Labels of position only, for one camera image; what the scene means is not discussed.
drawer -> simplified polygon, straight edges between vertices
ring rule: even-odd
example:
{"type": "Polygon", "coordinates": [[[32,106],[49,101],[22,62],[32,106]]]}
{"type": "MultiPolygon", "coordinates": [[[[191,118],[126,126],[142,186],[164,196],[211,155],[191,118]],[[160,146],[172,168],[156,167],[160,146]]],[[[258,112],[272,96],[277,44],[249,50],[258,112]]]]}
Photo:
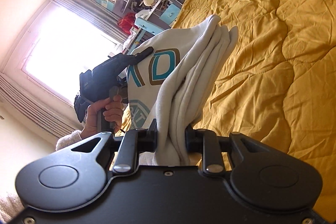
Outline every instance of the drawer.
{"type": "Polygon", "coordinates": [[[96,0],[96,2],[110,11],[113,10],[114,3],[109,0],[96,0]]]}
{"type": "Polygon", "coordinates": [[[153,24],[152,22],[149,22],[143,18],[138,17],[135,20],[135,25],[138,26],[141,29],[146,30],[149,33],[152,33],[154,35],[159,34],[160,32],[163,32],[164,29],[160,28],[159,26],[153,24]]]}
{"type": "Polygon", "coordinates": [[[181,9],[174,4],[169,5],[166,11],[160,16],[160,19],[163,22],[166,22],[168,25],[170,25],[178,16],[181,9]]]}

window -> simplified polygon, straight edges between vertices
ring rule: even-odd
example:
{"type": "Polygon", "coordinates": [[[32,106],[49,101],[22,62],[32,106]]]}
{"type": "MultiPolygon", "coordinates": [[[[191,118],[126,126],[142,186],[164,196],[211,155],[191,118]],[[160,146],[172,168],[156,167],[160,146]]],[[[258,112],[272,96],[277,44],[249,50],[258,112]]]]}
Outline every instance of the window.
{"type": "Polygon", "coordinates": [[[115,55],[118,45],[86,20],[59,7],[43,22],[22,70],[73,104],[79,74],[115,55]]]}

curtain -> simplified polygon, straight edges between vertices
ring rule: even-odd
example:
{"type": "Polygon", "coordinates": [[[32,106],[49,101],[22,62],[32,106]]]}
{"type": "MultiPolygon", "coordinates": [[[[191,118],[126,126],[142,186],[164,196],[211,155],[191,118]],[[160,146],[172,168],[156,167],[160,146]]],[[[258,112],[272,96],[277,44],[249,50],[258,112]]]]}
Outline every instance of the curtain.
{"type": "Polygon", "coordinates": [[[105,9],[93,0],[52,0],[57,5],[79,15],[89,21],[93,26],[114,38],[121,45],[127,39],[127,35],[117,26],[121,17],[105,9]]]}
{"type": "Polygon", "coordinates": [[[77,129],[70,120],[39,103],[28,92],[2,73],[0,73],[0,98],[9,102],[34,123],[58,138],[77,129]]]}

silver screw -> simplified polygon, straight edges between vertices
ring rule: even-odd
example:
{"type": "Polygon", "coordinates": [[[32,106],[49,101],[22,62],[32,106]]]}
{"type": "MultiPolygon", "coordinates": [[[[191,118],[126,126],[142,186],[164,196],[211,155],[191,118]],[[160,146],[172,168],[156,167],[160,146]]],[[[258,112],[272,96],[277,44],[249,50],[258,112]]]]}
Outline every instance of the silver screw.
{"type": "Polygon", "coordinates": [[[34,218],[26,217],[26,218],[23,220],[23,223],[24,223],[24,224],[35,224],[35,220],[34,220],[34,218]]]}
{"type": "Polygon", "coordinates": [[[126,173],[130,171],[131,167],[128,164],[118,164],[113,166],[113,170],[118,173],[126,173]]]}
{"type": "Polygon", "coordinates": [[[305,218],[302,221],[302,224],[313,224],[313,223],[314,223],[314,220],[312,220],[311,218],[305,218]]]}
{"type": "Polygon", "coordinates": [[[166,171],[164,172],[164,175],[167,176],[167,177],[171,177],[174,173],[171,172],[171,171],[166,171]]]}
{"type": "Polygon", "coordinates": [[[211,164],[207,166],[207,171],[210,173],[220,173],[224,170],[223,166],[219,164],[211,164]]]}

yellow comforter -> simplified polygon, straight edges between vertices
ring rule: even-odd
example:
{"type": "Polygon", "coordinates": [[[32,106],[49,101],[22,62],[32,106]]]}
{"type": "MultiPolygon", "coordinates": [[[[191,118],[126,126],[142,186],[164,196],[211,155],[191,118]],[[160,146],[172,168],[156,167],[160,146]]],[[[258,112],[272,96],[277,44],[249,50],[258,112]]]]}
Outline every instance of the yellow comforter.
{"type": "Polygon", "coordinates": [[[186,0],[175,28],[217,14],[239,41],[197,128],[239,131],[313,165],[336,220],[336,0],[186,0]]]}

